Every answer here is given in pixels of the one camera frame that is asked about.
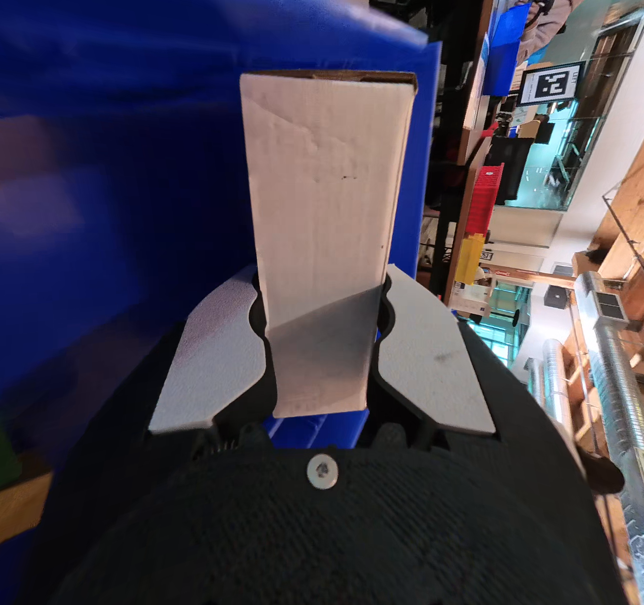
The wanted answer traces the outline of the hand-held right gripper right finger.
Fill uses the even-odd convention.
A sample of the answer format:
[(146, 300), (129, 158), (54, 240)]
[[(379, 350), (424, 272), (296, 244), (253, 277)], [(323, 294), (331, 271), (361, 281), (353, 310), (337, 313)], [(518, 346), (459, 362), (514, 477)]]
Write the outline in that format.
[(372, 375), (386, 392), (446, 430), (496, 433), (457, 319), (394, 264), (386, 268), (377, 330)]

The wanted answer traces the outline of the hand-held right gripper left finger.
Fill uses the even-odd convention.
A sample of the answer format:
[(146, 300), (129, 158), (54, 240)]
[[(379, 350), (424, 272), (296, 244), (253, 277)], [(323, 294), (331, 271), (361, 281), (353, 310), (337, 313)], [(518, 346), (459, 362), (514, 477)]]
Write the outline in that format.
[(239, 434), (276, 407), (276, 377), (257, 267), (249, 265), (189, 314), (149, 423), (152, 434)]

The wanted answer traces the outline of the white cardboard mailer box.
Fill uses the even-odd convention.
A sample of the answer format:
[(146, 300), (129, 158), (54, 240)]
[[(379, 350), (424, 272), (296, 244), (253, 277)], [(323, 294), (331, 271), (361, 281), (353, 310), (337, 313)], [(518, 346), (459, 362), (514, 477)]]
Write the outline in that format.
[(417, 80), (260, 71), (239, 89), (273, 415), (363, 410)]

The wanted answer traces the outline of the blue plastic bin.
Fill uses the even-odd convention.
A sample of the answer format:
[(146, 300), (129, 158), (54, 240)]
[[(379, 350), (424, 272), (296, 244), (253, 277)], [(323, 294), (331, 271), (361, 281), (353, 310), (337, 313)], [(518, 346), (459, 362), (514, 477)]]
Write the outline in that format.
[(416, 73), (390, 251), (414, 275), (439, 56), (350, 0), (1, 0), (1, 423), (55, 473), (2, 604), (46, 604), (189, 452), (146, 431), (186, 316), (255, 261), (241, 74)]

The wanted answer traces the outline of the yellow storage crate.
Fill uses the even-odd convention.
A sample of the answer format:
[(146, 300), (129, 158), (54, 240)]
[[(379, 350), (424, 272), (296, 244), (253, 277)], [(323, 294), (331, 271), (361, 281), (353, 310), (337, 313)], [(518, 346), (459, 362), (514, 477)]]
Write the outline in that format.
[(460, 284), (473, 285), (484, 277), (478, 274), (481, 255), (486, 244), (487, 234), (467, 234), (462, 241), (454, 280)]

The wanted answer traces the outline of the red plastic crate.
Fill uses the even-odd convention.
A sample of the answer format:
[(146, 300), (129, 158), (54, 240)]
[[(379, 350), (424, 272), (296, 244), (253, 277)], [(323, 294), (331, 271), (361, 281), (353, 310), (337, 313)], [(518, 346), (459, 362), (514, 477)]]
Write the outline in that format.
[(479, 170), (466, 221), (466, 234), (485, 235), (487, 233), (502, 180), (503, 168), (504, 163), (501, 163), (498, 166), (482, 166)]

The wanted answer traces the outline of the black and white marker sign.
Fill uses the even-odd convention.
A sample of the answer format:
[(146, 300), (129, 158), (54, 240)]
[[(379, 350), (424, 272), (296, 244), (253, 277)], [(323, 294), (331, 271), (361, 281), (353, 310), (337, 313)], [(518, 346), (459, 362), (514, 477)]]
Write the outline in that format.
[(537, 106), (575, 100), (580, 93), (585, 62), (531, 69), (522, 75), (517, 106)]

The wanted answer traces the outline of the blue storage crate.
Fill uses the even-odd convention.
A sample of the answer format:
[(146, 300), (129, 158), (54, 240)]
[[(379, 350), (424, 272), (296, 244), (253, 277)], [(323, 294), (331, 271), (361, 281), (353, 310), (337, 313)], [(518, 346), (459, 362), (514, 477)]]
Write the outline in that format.
[(529, 9), (529, 3), (516, 5), (500, 16), (489, 46), (483, 95), (504, 97), (509, 94)]

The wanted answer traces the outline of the silver ventilation duct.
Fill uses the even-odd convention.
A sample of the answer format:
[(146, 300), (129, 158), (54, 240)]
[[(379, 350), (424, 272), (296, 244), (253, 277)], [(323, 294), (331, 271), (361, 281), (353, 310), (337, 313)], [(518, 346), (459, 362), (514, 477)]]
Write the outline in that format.
[(620, 297), (607, 290), (596, 271), (580, 274), (574, 291), (608, 451), (625, 479), (620, 501), (643, 598), (643, 395), (621, 339), (629, 320)]
[(570, 437), (574, 438), (575, 430), (562, 344), (552, 338), (546, 340), (542, 355), (545, 411), (551, 419), (563, 426)]

